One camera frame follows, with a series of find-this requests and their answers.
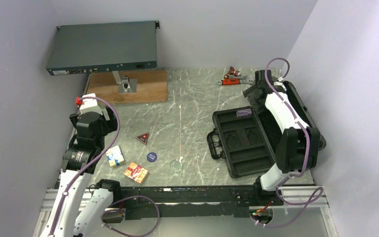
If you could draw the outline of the purple poker chip stack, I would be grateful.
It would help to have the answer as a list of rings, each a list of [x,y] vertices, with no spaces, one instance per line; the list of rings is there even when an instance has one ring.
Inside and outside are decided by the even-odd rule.
[[[241,109],[241,110],[236,111],[236,117],[237,118],[249,117],[251,115],[252,115],[251,109]]]

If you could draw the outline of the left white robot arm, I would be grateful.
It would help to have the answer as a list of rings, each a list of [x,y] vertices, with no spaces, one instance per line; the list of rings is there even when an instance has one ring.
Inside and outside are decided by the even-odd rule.
[[[105,136],[119,132],[117,112],[111,106],[93,106],[70,119],[76,132],[63,154],[58,193],[42,237],[84,237],[108,206],[116,207],[122,201],[120,183],[103,179],[85,208],[79,210],[96,164],[110,148]]]

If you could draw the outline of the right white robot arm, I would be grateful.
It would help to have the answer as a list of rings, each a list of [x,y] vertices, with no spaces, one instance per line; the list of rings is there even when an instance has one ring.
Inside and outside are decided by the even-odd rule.
[[[281,194],[283,181],[314,168],[326,141],[295,86],[272,77],[270,70],[255,71],[253,85],[243,92],[269,141],[274,164],[258,177],[253,201],[264,205]]]

